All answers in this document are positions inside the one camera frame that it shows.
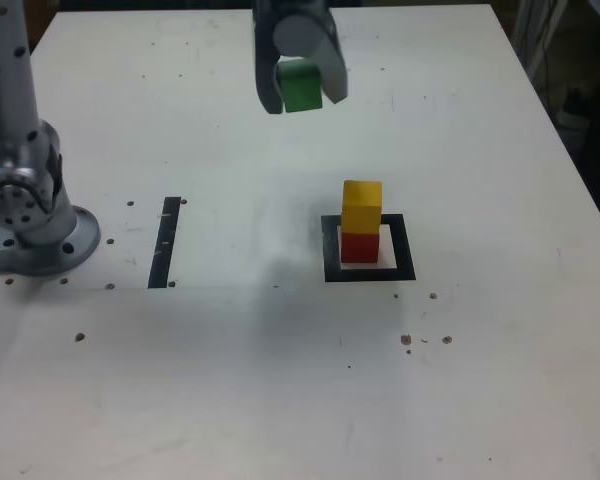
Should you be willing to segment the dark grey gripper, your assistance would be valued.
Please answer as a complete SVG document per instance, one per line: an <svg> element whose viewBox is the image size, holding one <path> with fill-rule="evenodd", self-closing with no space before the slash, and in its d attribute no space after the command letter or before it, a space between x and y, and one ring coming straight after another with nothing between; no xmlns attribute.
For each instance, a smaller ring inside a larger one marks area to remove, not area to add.
<svg viewBox="0 0 600 480"><path fill-rule="evenodd" d="M283 110L276 77L280 55L309 61L333 104L348 96L347 68L327 1L254 1L252 18L256 90L267 113Z"/></svg>

